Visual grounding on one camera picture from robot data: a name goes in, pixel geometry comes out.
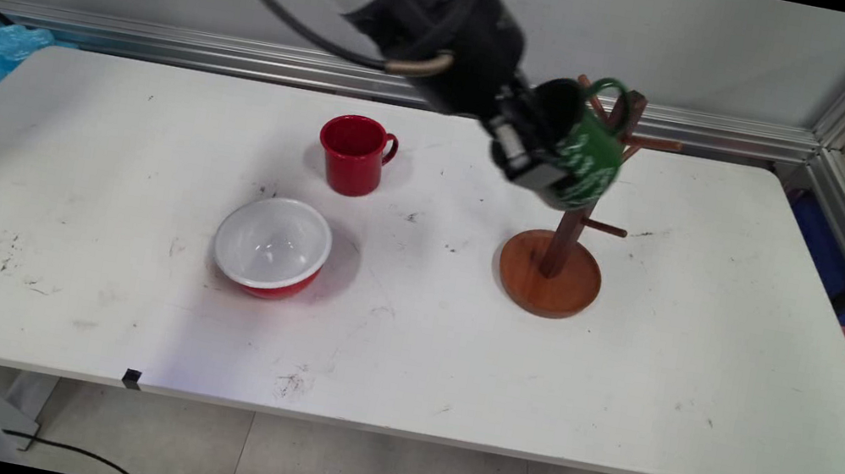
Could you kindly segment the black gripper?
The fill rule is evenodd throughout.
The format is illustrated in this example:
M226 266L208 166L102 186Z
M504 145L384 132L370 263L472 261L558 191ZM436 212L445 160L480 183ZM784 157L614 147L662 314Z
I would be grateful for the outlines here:
M561 201L571 173L561 166L577 82L530 85L517 73L526 36L501 0L371 0L346 15L389 61L452 55L448 69L409 78L432 109L489 122L491 159L512 185ZM507 113L496 97L511 86Z

